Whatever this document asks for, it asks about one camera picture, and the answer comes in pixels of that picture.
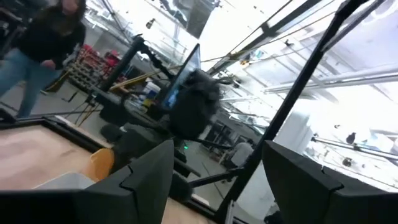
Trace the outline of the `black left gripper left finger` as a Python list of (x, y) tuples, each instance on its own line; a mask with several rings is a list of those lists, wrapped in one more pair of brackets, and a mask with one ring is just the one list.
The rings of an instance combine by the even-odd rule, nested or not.
[(79, 224), (161, 224), (174, 170), (164, 141), (78, 196)]

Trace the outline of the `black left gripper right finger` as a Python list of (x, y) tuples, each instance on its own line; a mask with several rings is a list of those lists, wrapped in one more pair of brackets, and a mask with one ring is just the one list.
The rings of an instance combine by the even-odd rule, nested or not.
[(272, 141), (262, 163), (285, 224), (398, 224), (398, 193), (377, 189)]

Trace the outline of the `yellow plastic object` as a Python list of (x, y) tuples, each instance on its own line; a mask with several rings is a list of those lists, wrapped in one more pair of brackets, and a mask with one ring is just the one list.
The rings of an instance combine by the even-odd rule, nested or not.
[(82, 174), (94, 182), (99, 182), (110, 174), (113, 165), (114, 152), (111, 149), (102, 148), (90, 156)]

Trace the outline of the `seated person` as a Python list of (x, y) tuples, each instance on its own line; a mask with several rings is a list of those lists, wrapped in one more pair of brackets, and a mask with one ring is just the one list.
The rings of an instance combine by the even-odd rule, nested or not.
[(239, 167), (243, 165), (247, 158), (252, 154), (253, 148), (252, 145), (254, 141), (252, 139), (248, 139), (246, 142), (240, 142), (234, 147), (234, 154), (231, 158), (231, 162)]

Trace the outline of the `black desk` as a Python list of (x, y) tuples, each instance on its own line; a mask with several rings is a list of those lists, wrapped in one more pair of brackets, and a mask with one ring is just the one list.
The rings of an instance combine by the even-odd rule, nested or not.
[(143, 112), (136, 103), (97, 87), (91, 87), (94, 100), (103, 108), (99, 116), (108, 123), (122, 126), (126, 123), (138, 124), (150, 128), (159, 127), (159, 123)]

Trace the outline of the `computer monitor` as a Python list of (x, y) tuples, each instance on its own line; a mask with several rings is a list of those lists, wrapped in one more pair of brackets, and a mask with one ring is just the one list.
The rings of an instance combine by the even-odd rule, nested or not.
[(192, 52), (184, 61), (176, 77), (170, 82), (166, 88), (164, 95), (160, 98), (160, 107), (163, 110), (170, 110), (177, 100), (177, 94), (179, 93), (180, 86), (196, 69), (201, 68), (201, 53), (200, 44), (194, 46)]

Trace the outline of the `white ceiling pipe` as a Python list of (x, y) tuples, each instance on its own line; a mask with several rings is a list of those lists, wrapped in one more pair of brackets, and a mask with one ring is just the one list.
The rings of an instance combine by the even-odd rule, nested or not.
[[(393, 72), (398, 72), (398, 65), (383, 65), (380, 67), (367, 68), (367, 69), (360, 70), (357, 72), (346, 72), (346, 73), (342, 73), (339, 75), (333, 75), (330, 77), (320, 78), (319, 81), (322, 84), (326, 84), (326, 83), (330, 83), (330, 82), (353, 80), (356, 78), (365, 78), (365, 77), (370, 77), (370, 76), (374, 76), (374, 75), (387, 75), (387, 74), (393, 73)], [(269, 86), (269, 87), (265, 87), (265, 89), (263, 89), (262, 92), (265, 94), (268, 94), (268, 93), (276, 93), (277, 91), (282, 91), (282, 90), (289, 91), (293, 87), (293, 85), (294, 85), (294, 82), (288, 83), (288, 84), (282, 84), (282, 85)]]

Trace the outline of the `black stand pole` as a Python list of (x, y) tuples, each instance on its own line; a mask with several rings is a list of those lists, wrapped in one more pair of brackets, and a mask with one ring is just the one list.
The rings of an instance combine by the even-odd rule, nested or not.
[(123, 58), (116, 65), (116, 67), (112, 70), (109, 77), (102, 83), (100, 86), (100, 90), (107, 92), (114, 84), (114, 82), (118, 79), (118, 77), (122, 74), (123, 70), (127, 67), (129, 62), (133, 59), (135, 54), (141, 50), (144, 45), (144, 39), (137, 35), (133, 38), (133, 42), (129, 48), (129, 50), (124, 54)]

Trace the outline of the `red storage rack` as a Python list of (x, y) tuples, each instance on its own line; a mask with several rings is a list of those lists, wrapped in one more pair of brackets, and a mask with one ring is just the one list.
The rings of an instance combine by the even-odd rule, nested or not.
[(77, 60), (67, 68), (68, 81), (88, 93), (92, 86), (99, 86), (108, 78), (121, 59), (115, 50), (100, 55), (92, 46), (84, 44)]

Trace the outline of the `dark hanging ceiling panel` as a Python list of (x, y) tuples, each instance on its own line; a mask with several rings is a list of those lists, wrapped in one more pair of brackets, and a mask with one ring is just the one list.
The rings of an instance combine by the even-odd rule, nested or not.
[(193, 5), (190, 8), (190, 14), (187, 21), (187, 32), (199, 39), (206, 23), (218, 6), (219, 0), (192, 0)]

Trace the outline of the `standing person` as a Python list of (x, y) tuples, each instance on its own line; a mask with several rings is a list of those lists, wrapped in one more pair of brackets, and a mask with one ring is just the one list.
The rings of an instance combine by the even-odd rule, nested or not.
[(86, 37), (82, 20), (86, 0), (58, 0), (41, 10), (0, 65), (0, 97), (19, 82), (25, 83), (17, 118), (26, 118), (40, 92), (54, 81), (65, 61), (78, 55)]

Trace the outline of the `black frame cross brace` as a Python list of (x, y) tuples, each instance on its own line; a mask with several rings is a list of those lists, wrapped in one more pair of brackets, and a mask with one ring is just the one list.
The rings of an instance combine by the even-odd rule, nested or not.
[(235, 168), (231, 169), (229, 171), (226, 171), (222, 174), (216, 174), (216, 175), (211, 175), (209, 177), (193, 180), (189, 182), (189, 185), (192, 188), (200, 187), (203, 185), (211, 184), (214, 182), (222, 181), (222, 180), (227, 180), (227, 179), (232, 179), (233, 177), (236, 177), (243, 171), (243, 168)]

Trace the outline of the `black frame post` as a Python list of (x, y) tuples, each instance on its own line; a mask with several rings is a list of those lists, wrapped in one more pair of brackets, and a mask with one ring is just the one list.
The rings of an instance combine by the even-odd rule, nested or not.
[(340, 5), (337, 12), (335, 13), (334, 18), (330, 22), (330, 25), (316, 45), (310, 58), (307, 60), (302, 71), (299, 73), (298, 78), (288, 92), (285, 100), (283, 101), (279, 110), (276, 112), (269, 127), (266, 129), (265, 133), (260, 139), (259, 144), (255, 148), (251, 156), (248, 158), (247, 162), (243, 166), (242, 171), (240, 171), (240, 173), (238, 174), (237, 179), (235, 180), (223, 202), (214, 214), (213, 221), (215, 223), (224, 223), (229, 203), (233, 200), (238, 199), (238, 197), (243, 192), (245, 186), (249, 182), (249, 179), (252, 177), (254, 171), (257, 169), (262, 159), (262, 147), (264, 143), (268, 140), (273, 140), (276, 134), (279, 132), (295, 102), (305, 88), (305, 85), (308, 83), (317, 65), (320, 63), (320, 60), (324, 56), (326, 48), (330, 45), (330, 41), (332, 40), (332, 38), (334, 38), (334, 36), (338, 35), (338, 30), (341, 27), (342, 23), (347, 18), (349, 18), (349, 16), (352, 15), (352, 13), (354, 13), (354, 11), (357, 10), (359, 6), (368, 1), (369, 0), (346, 0)]

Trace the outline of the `black table edge frame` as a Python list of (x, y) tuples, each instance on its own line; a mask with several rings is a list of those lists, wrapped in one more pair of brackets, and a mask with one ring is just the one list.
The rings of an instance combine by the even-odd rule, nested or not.
[(82, 147), (88, 152), (94, 153), (102, 148), (112, 148), (112, 145), (98, 139), (96, 136), (93, 136), (90, 133), (85, 132), (83, 129), (80, 129), (73, 123), (64, 120), (59, 116), (26, 119), (0, 117), (1, 131), (14, 128), (24, 128), (28, 126), (43, 126), (71, 141), (77, 146)]

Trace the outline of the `black overhead frame beam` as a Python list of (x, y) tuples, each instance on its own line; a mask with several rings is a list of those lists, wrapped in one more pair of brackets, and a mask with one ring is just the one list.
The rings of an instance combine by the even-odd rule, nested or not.
[(236, 53), (223, 57), (219, 62), (217, 62), (212, 68), (208, 70), (208, 73), (210, 75), (214, 75), (228, 68), (230, 65), (237, 62), (238, 60), (243, 59), (253, 50), (258, 49), (264, 44), (268, 44), (274, 37), (277, 37), (280, 33), (289, 30), (296, 23), (306, 19), (310, 15), (310, 13), (314, 12), (320, 7), (321, 1), (322, 0), (306, 0), (273, 26), (271, 26), (268, 22), (264, 22), (261, 26), (261, 35), (256, 37), (253, 41), (248, 43)]

